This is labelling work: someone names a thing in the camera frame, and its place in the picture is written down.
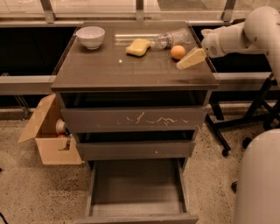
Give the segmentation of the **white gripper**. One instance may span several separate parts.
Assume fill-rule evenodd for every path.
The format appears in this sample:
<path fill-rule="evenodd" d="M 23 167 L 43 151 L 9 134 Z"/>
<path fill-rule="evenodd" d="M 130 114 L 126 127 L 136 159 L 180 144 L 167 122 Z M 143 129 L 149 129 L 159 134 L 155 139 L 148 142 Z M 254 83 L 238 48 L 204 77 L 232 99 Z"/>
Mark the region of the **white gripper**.
<path fill-rule="evenodd" d="M 216 29 L 203 29 L 202 48 L 194 47 L 185 57 L 177 63 L 177 69 L 183 70 L 203 62 L 207 55 L 210 58 L 223 57 L 226 54 L 221 48 L 221 32 L 223 27 Z"/>

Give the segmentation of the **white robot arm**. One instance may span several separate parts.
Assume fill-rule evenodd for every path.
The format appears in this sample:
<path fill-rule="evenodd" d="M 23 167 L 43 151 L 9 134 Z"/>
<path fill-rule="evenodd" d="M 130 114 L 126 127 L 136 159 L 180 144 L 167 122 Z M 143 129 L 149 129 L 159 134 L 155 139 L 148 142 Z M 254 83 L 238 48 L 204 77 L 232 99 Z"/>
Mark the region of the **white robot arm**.
<path fill-rule="evenodd" d="M 262 53 L 271 74 L 239 123 L 262 121 L 265 131 L 252 139 L 241 160 L 237 180 L 234 224 L 280 224 L 280 129 L 271 124 L 279 119 L 279 105 L 265 102 L 269 88 L 280 77 L 280 13 L 263 6 L 252 10 L 239 24 L 203 31 L 202 47 L 191 50 L 177 68 L 199 64 L 205 57 L 229 53 Z"/>

